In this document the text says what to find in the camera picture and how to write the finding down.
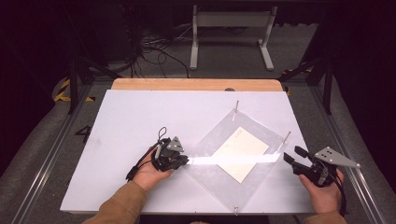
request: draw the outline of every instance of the clear acrylic sheet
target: clear acrylic sheet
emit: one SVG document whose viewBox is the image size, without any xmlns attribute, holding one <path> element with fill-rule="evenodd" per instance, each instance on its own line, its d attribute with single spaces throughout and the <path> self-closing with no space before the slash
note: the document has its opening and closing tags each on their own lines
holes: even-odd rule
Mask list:
<svg viewBox="0 0 396 224">
<path fill-rule="evenodd" d="M 241 111 L 232 110 L 201 142 L 186 154 L 192 163 L 184 166 L 188 174 L 202 184 L 212 195 L 220 200 L 231 212 L 238 213 L 264 181 L 279 155 L 284 151 L 284 138 L 272 132 Z M 252 169 L 241 183 L 221 168 L 221 164 L 195 164 L 196 159 L 212 157 L 232 135 L 244 130 L 250 137 L 262 141 L 268 148 L 255 158 L 276 157 L 275 160 L 250 161 Z"/>
</svg>

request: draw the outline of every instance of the right hand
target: right hand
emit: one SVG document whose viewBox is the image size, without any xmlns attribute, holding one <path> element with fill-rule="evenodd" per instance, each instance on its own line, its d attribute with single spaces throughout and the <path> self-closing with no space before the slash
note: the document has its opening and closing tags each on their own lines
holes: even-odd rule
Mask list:
<svg viewBox="0 0 396 224">
<path fill-rule="evenodd" d="M 344 175 L 337 169 L 337 174 L 344 183 Z M 335 183 L 325 188 L 318 188 L 305 175 L 299 175 L 301 183 L 308 190 L 311 197 L 311 205 L 315 213 L 329 213 L 338 211 L 341 202 L 341 192 Z"/>
<path fill-rule="evenodd" d="M 167 170 L 165 172 L 158 171 L 154 168 L 151 163 L 151 154 L 154 153 L 152 150 L 145 159 L 140 162 L 139 165 L 145 163 L 142 167 L 140 167 L 139 171 L 137 171 L 136 175 L 134 176 L 133 181 L 138 184 L 142 189 L 145 191 L 150 191 L 153 189 L 158 183 L 162 180 L 169 177 L 173 170 Z"/>
</svg>

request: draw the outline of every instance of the white board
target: white board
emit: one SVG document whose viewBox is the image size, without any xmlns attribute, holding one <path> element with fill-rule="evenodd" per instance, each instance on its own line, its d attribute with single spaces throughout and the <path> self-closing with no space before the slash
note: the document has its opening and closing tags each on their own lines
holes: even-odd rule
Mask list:
<svg viewBox="0 0 396 224">
<path fill-rule="evenodd" d="M 286 136 L 286 152 L 306 147 L 283 91 L 107 91 L 91 136 L 64 196 L 62 211 L 97 212 L 126 183 L 125 176 L 158 138 L 178 136 L 189 155 L 239 101 L 238 109 Z M 304 159 L 298 162 L 309 164 Z M 231 214 L 215 197 L 180 168 L 154 189 L 144 214 Z M 309 196 L 282 157 L 241 214 L 312 212 Z"/>
</svg>

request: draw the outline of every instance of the left hand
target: left hand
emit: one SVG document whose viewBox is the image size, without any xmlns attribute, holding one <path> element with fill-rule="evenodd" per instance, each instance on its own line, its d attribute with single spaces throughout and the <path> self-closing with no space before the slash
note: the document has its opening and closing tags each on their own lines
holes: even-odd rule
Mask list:
<svg viewBox="0 0 396 224">
<path fill-rule="evenodd" d="M 146 157 L 141 161 L 141 164 L 147 162 L 144 164 L 140 169 L 137 171 L 136 175 L 134 176 L 133 181 L 138 184 L 142 189 L 145 191 L 149 191 L 153 189 L 158 183 L 160 183 L 162 180 L 166 179 L 169 177 L 172 173 L 173 170 L 167 170 L 165 172 L 158 171 L 154 168 L 154 166 L 151 163 L 151 154 L 155 150 L 152 150 Z"/>
</svg>

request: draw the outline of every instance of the paper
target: paper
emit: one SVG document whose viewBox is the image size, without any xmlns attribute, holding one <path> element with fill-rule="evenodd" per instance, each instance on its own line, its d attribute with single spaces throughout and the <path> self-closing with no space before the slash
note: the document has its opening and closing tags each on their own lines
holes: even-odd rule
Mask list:
<svg viewBox="0 0 396 224">
<path fill-rule="evenodd" d="M 212 157 L 246 157 L 260 156 L 268 149 L 268 145 L 263 141 L 249 133 L 245 129 L 239 127 L 221 147 L 212 155 Z M 242 183 L 248 173 L 253 169 L 256 162 L 249 164 L 230 164 L 219 163 L 225 172 L 232 176 L 236 181 Z"/>
</svg>

